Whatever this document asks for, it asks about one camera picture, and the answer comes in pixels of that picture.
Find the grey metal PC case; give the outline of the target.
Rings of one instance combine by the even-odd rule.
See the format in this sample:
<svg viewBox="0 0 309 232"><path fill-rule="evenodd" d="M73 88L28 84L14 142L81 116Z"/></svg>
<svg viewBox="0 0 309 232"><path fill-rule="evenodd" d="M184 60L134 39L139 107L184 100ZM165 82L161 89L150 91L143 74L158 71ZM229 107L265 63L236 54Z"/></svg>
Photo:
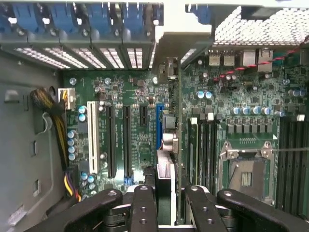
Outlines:
<svg viewBox="0 0 309 232"><path fill-rule="evenodd" d="M12 6L18 2L37 4L43 34L18 25ZM88 20L87 4L99 2L110 7L112 31L107 35L93 34ZM143 4L144 24L138 36L131 36L123 25L126 2ZM55 27L53 3L73 3L78 32L67 34ZM56 232L56 216L87 199L79 197L69 161L70 110L58 102L63 72L149 71L156 76L155 28L201 25L190 12L191 4L211 8L211 43L183 71L208 58L209 50L267 48L274 52L267 63L292 56L301 65L309 63L309 0L0 0L0 232ZM153 188L157 210L156 166L148 173L137 185ZM169 228L158 223L158 232L198 232L189 222L184 192L189 185L195 184L184 183L182 175L178 224ZM195 186L217 203L217 193ZM228 232L238 232L243 219L217 208ZM99 231L128 232L124 215L108 216Z"/></svg>

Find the silver rear port block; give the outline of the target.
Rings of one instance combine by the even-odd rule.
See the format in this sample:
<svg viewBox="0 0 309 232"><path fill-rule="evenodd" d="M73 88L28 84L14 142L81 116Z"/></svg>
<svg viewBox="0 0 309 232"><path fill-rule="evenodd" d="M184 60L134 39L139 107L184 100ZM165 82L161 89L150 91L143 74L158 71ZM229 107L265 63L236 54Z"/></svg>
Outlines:
<svg viewBox="0 0 309 232"><path fill-rule="evenodd" d="M272 71L274 52L270 49L246 49L246 50L209 50L208 65L211 67L237 68L249 66L249 70L260 73Z"/></svg>

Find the long black expansion slot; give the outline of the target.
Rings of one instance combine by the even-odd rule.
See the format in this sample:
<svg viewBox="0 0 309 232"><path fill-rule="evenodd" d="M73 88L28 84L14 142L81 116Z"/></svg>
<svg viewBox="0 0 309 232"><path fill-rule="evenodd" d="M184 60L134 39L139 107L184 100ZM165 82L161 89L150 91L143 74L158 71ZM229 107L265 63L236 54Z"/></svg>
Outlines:
<svg viewBox="0 0 309 232"><path fill-rule="evenodd" d="M123 145L124 145L124 177L131 178L132 171L132 132L131 132L131 107L123 106Z"/></svg>
<svg viewBox="0 0 309 232"><path fill-rule="evenodd" d="M116 175L116 144L115 144L115 116L112 105L106 107L106 133L107 133L107 163L108 178Z"/></svg>

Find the white PCI expansion slot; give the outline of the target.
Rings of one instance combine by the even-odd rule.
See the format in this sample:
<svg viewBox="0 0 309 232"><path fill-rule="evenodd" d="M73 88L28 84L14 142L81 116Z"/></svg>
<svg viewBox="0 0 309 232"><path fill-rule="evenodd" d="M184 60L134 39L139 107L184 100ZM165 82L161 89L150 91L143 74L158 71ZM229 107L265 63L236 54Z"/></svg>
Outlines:
<svg viewBox="0 0 309 232"><path fill-rule="evenodd" d="M98 129L98 102L87 102L87 127L88 127L88 158L89 172L99 172L99 129Z"/></svg>

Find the blue card retention clip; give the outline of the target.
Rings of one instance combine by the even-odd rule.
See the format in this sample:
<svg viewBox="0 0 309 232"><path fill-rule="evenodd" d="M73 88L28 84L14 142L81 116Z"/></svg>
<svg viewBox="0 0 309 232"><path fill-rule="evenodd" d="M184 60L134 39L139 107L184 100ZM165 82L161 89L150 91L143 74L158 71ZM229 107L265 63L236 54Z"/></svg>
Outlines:
<svg viewBox="0 0 309 232"><path fill-rule="evenodd" d="M211 8L203 4L191 4L190 12L194 13L198 22L202 25L211 23Z"/></svg>
<svg viewBox="0 0 309 232"><path fill-rule="evenodd" d="M13 3L12 6L17 23L21 28L34 34L45 32L42 15L36 3L18 2Z"/></svg>
<svg viewBox="0 0 309 232"><path fill-rule="evenodd" d="M111 33L111 17L108 2L87 4L87 15L91 31L95 35Z"/></svg>
<svg viewBox="0 0 309 232"><path fill-rule="evenodd" d="M143 30L143 4L126 2L123 6L123 25L131 36L138 36Z"/></svg>
<svg viewBox="0 0 309 232"><path fill-rule="evenodd" d="M78 32L79 25L73 3L53 3L50 5L50 11L57 29L63 30L67 34Z"/></svg>

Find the CPU socket with metal frame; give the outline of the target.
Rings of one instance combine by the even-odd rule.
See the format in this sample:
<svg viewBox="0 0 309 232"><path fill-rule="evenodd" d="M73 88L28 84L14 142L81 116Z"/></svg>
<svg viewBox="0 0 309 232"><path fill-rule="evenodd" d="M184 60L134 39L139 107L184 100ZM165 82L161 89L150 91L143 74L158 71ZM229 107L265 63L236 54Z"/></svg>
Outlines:
<svg viewBox="0 0 309 232"><path fill-rule="evenodd" d="M217 190L233 189L266 204L275 203L275 152L271 141L236 146L226 140L218 156Z"/></svg>

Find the blue expansion slot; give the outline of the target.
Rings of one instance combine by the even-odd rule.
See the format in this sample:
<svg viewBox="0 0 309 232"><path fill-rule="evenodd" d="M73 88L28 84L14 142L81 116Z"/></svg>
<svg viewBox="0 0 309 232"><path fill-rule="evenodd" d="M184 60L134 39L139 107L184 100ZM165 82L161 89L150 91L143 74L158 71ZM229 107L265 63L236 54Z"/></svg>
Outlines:
<svg viewBox="0 0 309 232"><path fill-rule="evenodd" d="M161 112L164 110L165 105L158 103L156 105L156 149L158 150L161 147L162 140L162 122L160 119Z"/></svg>

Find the black RAM slot bank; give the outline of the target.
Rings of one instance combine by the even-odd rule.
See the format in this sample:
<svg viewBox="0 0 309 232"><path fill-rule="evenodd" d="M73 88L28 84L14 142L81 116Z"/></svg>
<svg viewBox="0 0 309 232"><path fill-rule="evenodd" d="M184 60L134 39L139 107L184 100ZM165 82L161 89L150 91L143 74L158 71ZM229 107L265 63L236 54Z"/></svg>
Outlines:
<svg viewBox="0 0 309 232"><path fill-rule="evenodd" d="M217 120L187 120L187 174L190 183L216 190Z"/></svg>
<svg viewBox="0 0 309 232"><path fill-rule="evenodd" d="M280 119L279 149L309 147L309 121ZM309 218L309 151L279 152L276 207Z"/></svg>

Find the thin metal locking lever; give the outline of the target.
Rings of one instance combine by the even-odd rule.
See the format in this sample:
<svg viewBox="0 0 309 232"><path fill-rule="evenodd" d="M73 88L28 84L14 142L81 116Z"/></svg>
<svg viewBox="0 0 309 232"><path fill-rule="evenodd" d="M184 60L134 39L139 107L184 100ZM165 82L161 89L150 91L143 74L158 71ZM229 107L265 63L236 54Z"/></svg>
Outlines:
<svg viewBox="0 0 309 232"><path fill-rule="evenodd" d="M283 149L228 149L220 153L219 157L221 159L236 159L239 156L239 153L260 153L262 157L268 158L269 153L273 152L300 152L300 151L309 151L309 147L306 148L283 148Z"/></svg>

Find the green PC motherboard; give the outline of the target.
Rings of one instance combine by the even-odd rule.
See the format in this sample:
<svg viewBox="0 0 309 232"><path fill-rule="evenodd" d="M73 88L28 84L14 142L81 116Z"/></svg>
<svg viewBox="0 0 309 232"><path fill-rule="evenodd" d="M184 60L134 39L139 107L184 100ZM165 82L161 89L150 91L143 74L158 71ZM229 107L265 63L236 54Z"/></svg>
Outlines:
<svg viewBox="0 0 309 232"><path fill-rule="evenodd" d="M202 57L183 71L182 175L187 174L187 120L199 117L217 120L217 154L223 142L233 147L262 145L271 141L279 149L280 119L309 121L309 63L297 56L277 60L271 72L246 70L226 75L228 67L211 67ZM76 108L67 113L68 154L74 170L73 181L80 199L104 189L126 192L141 184L156 166L156 105L167 105L164 85L149 71L64 71L64 88L75 88ZM99 172L89 172L87 102L98 102ZM114 107L116 175L108 178L106 107ZM132 171L124 177L123 106L131 107ZM147 127L140 126L140 105L147 105ZM275 197L278 152L275 152Z"/></svg>

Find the short black expansion slot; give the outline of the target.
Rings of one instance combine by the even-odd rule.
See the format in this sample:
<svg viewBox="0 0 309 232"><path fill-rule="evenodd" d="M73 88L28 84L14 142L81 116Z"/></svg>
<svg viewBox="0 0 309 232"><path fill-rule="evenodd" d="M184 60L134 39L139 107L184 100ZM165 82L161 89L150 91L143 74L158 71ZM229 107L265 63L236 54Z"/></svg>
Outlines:
<svg viewBox="0 0 309 232"><path fill-rule="evenodd" d="M148 111L147 105L140 105L140 126L147 127Z"/></svg>

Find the white power connector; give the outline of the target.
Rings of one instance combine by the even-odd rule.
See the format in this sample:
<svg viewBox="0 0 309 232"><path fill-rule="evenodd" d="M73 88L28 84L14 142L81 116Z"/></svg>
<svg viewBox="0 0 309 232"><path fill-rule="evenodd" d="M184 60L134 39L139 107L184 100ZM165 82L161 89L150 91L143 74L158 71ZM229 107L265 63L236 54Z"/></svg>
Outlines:
<svg viewBox="0 0 309 232"><path fill-rule="evenodd" d="M64 105L65 110L74 111L76 108L75 88L59 88L58 102Z"/></svg>

